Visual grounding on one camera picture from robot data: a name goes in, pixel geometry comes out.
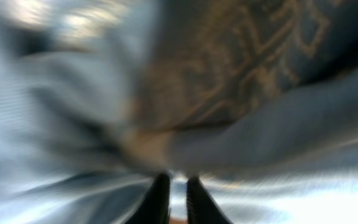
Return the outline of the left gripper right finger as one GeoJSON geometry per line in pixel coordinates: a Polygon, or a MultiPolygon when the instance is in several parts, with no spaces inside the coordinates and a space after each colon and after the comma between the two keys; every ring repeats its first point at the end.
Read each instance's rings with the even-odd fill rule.
{"type": "Polygon", "coordinates": [[[221,213],[198,177],[188,179],[186,210],[188,224],[231,224],[221,213]]]}

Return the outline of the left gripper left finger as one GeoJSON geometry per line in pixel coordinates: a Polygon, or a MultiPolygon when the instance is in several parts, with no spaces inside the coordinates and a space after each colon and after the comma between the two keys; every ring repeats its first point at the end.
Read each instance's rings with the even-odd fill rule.
{"type": "Polygon", "coordinates": [[[169,224],[170,176],[159,174],[125,224],[169,224]]]}

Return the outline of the light blue printed t-shirt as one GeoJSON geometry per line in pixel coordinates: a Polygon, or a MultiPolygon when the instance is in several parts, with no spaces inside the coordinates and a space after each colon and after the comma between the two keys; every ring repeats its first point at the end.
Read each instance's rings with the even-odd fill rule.
{"type": "Polygon", "coordinates": [[[0,1],[0,223],[358,223],[358,1],[0,1]]]}

